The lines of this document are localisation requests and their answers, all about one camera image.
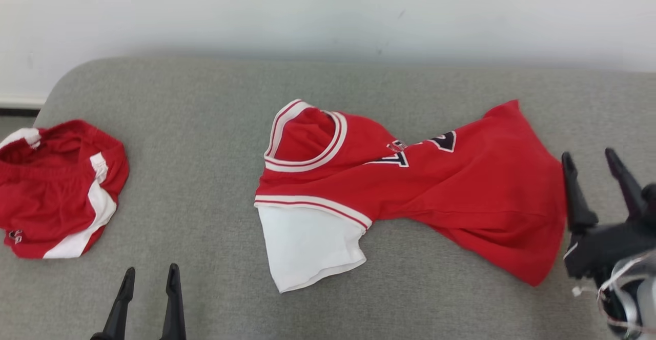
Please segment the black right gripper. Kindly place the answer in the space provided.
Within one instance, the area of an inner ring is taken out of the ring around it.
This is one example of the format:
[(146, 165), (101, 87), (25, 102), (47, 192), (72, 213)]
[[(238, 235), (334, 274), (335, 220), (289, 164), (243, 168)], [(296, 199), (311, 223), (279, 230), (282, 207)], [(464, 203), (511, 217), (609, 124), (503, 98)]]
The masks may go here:
[(593, 278), (609, 272), (621, 259), (654, 249), (654, 212), (646, 212), (642, 188), (613, 148), (605, 148), (610, 172), (620, 186), (628, 218), (616, 225), (598, 225), (597, 214), (588, 206), (577, 180), (571, 153), (561, 155), (567, 202), (570, 246), (564, 255), (569, 277)]

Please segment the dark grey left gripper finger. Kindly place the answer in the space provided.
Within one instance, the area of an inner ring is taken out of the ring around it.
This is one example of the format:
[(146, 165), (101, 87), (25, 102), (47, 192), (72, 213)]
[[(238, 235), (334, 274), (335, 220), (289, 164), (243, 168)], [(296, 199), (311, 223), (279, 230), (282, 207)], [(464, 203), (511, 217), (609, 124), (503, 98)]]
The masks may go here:
[(135, 277), (134, 267), (126, 270), (105, 327), (103, 331), (94, 333), (92, 339), (125, 339), (128, 306), (133, 299)]
[(182, 284), (180, 268), (171, 264), (166, 282), (167, 309), (162, 326), (161, 339), (187, 339), (187, 327), (183, 314)]

